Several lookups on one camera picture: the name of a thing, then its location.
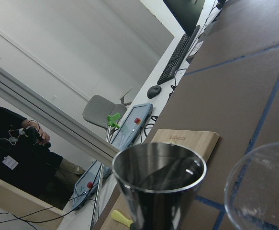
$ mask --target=clear plastic cup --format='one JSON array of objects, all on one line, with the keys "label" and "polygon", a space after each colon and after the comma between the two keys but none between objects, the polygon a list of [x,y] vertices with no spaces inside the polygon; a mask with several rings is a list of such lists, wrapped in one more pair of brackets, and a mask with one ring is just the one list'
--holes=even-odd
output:
[{"label": "clear plastic cup", "polygon": [[245,155],[231,171],[224,206],[240,230],[279,230],[279,143]]}]

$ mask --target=pants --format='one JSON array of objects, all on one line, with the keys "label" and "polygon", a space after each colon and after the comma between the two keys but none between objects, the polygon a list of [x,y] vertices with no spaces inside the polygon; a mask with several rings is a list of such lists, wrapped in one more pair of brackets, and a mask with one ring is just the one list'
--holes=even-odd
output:
[{"label": "pants", "polygon": [[38,198],[63,210],[73,194],[75,183],[84,172],[82,167],[63,158],[53,180],[49,182]]}]

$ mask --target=brown table surface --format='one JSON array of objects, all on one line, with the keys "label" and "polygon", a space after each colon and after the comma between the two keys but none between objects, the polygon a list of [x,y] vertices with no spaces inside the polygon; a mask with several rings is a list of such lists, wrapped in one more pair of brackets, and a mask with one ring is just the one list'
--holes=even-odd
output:
[{"label": "brown table surface", "polygon": [[[279,141],[277,1],[230,0],[225,5],[145,142],[160,128],[220,136],[181,230],[235,229],[223,206],[229,172],[253,148]],[[115,190],[96,229],[118,195]]]}]

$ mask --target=black computer mouse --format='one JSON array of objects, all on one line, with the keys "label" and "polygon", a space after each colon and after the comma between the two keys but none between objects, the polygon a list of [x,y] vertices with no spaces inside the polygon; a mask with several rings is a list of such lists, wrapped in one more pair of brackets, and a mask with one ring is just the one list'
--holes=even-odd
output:
[{"label": "black computer mouse", "polygon": [[158,95],[161,92],[161,90],[162,90],[162,88],[159,85],[152,86],[147,92],[147,97],[149,99],[152,99],[156,95]]}]

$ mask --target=gray chair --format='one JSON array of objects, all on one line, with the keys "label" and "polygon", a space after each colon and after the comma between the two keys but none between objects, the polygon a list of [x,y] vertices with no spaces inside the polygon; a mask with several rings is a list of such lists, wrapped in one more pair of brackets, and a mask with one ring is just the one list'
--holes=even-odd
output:
[{"label": "gray chair", "polygon": [[107,129],[107,116],[120,113],[122,117],[126,110],[124,104],[115,104],[104,97],[94,95],[83,111],[83,118],[96,126]]}]

